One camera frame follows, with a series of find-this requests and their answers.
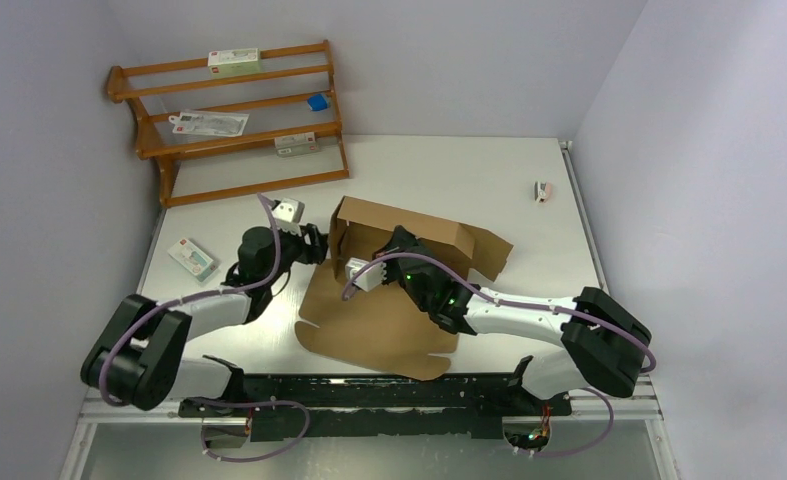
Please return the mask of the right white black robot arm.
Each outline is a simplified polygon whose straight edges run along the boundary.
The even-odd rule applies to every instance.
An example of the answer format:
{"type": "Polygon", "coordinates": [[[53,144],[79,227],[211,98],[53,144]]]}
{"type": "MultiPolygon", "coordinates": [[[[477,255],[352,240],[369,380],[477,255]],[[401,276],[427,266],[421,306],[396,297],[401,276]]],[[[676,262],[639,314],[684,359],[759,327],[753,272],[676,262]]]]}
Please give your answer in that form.
{"type": "Polygon", "coordinates": [[[563,298],[492,290],[455,273],[402,226],[374,252],[372,263],[382,270],[382,284],[397,284],[448,333],[505,334],[554,346],[547,355],[518,363],[508,398],[519,413],[534,413],[546,400],[575,389],[628,398],[638,377],[655,366],[650,330],[598,287],[563,298]]]}

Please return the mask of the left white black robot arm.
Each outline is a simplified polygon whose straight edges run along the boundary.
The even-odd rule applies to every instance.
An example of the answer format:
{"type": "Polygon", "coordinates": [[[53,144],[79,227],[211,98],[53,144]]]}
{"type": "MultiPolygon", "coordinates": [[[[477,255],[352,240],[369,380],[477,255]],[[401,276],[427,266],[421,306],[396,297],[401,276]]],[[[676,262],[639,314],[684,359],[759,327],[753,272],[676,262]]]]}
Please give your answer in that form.
{"type": "Polygon", "coordinates": [[[327,253],[328,237],[313,224],[296,233],[247,230],[237,262],[216,289],[165,303],[125,297],[86,356],[81,381],[112,406],[148,411],[166,400],[205,398],[220,415],[237,413],[247,398],[244,371],[214,355],[187,357],[187,343],[257,320],[293,265],[319,265],[327,253]]]}

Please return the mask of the brown cardboard box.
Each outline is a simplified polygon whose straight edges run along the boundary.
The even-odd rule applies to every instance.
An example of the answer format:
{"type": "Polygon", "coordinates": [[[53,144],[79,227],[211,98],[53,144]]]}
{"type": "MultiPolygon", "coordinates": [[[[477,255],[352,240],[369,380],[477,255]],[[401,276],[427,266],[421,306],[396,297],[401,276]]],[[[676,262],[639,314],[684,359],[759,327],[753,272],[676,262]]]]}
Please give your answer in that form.
{"type": "Polygon", "coordinates": [[[401,225],[461,276],[494,280],[513,246],[493,232],[355,197],[341,199],[329,225],[330,259],[316,267],[294,332],[308,351],[358,367],[433,380],[451,366],[457,336],[440,329],[395,284],[343,300],[351,258],[370,260],[401,225]]]}

